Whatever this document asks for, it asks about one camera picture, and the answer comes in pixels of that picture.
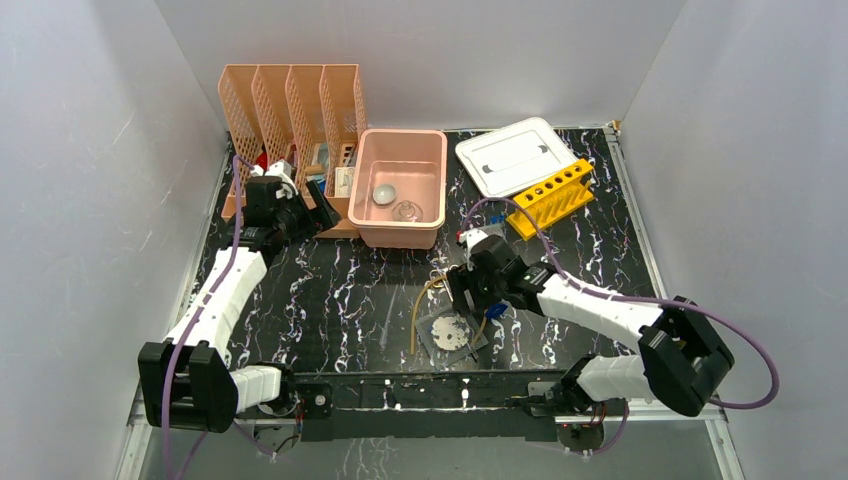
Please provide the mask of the blue base graduated cylinder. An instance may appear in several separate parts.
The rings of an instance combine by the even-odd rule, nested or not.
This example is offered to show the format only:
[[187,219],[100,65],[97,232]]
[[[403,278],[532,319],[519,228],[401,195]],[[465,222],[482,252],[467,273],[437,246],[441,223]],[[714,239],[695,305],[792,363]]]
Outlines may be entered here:
[[484,318],[487,321],[499,319],[504,315],[507,308],[508,305],[505,303],[496,303],[485,310]]

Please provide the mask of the clear glass flask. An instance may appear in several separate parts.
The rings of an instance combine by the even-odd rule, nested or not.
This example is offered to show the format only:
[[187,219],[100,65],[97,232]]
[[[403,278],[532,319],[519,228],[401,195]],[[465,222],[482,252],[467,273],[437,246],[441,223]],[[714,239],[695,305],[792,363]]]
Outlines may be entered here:
[[391,216],[394,222],[411,223],[419,222],[424,217],[422,208],[417,203],[410,200],[398,202],[393,207]]

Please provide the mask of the white evaporating dish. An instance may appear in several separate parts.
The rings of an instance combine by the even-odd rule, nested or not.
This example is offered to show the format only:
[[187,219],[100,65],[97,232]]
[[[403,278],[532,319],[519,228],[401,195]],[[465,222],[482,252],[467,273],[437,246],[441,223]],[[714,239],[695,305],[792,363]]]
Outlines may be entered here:
[[390,205],[397,199],[397,189],[389,183],[379,184],[373,188],[371,199],[378,206]]

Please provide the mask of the yellow rubber tube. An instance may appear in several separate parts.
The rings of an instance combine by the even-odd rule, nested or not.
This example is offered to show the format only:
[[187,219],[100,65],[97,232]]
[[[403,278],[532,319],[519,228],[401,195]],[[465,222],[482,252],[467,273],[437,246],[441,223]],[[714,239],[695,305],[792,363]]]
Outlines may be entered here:
[[437,273],[434,277],[430,278],[419,291],[415,301],[413,302],[413,307],[411,310],[411,319],[410,319],[410,341],[409,341],[409,353],[414,356],[417,350],[417,325],[419,317],[421,316],[421,308],[424,304],[424,300],[429,297],[429,293],[433,290],[439,290],[444,293],[449,300],[452,300],[450,295],[450,291],[448,288],[447,275],[445,273]]

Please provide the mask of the pink plastic bin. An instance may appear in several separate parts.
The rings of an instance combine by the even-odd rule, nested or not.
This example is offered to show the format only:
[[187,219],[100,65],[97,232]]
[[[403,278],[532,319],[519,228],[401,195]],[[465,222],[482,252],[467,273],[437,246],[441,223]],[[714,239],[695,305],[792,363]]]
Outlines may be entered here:
[[[428,250],[446,217],[448,141],[437,130],[369,129],[360,139],[348,219],[372,248]],[[378,206],[371,194],[389,183],[397,199]],[[419,222],[394,222],[391,212],[410,200],[423,210]]]

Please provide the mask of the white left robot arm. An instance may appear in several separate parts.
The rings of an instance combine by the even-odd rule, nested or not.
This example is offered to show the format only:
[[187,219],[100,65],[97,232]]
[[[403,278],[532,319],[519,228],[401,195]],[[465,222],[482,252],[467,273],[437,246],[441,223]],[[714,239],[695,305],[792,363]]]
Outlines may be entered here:
[[338,212],[318,182],[301,193],[281,163],[236,184],[236,212],[210,274],[184,317],[138,355],[148,422],[223,433],[236,416],[263,405],[275,416],[294,411],[299,391],[288,368],[260,363],[230,370],[224,354],[247,300],[274,260],[293,243],[334,228]]

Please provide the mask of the clear plastic pipette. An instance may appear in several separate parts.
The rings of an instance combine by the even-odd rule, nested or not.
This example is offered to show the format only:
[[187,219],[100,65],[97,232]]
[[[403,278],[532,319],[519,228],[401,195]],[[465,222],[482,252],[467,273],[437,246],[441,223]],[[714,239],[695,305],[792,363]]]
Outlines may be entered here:
[[386,312],[385,319],[384,319],[384,322],[383,322],[383,326],[382,326],[382,330],[381,330],[381,336],[380,336],[380,340],[379,340],[379,347],[380,347],[381,351],[384,351],[386,349],[386,346],[387,346],[387,343],[388,343],[389,326],[390,326],[391,320],[393,318],[394,305],[395,305],[395,302],[396,302],[396,299],[397,299],[398,289],[399,289],[399,286],[396,285],[394,287],[393,291],[392,291],[389,306],[387,308],[387,312]]

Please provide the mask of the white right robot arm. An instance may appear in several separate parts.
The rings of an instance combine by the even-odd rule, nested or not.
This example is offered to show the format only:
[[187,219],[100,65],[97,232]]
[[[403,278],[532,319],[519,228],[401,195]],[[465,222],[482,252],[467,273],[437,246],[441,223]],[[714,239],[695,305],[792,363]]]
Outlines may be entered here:
[[678,414],[695,417],[735,364],[693,304],[622,301],[614,291],[560,276],[546,261],[526,263],[502,237],[479,229],[459,234],[458,243],[466,260],[447,273],[456,312],[483,314],[507,304],[593,330],[631,351],[584,356],[547,391],[530,393],[522,401],[534,415],[544,410],[587,414],[608,400],[638,398],[658,400]]

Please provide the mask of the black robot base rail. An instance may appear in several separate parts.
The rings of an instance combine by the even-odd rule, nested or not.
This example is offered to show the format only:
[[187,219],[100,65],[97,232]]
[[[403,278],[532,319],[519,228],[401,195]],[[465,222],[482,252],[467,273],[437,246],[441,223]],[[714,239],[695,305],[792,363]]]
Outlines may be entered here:
[[601,422],[624,412],[621,400],[575,407],[560,370],[324,373],[284,376],[272,412],[240,419],[262,427],[302,428],[305,442],[360,438],[519,437],[553,442],[566,425],[587,424],[573,439],[602,439]]

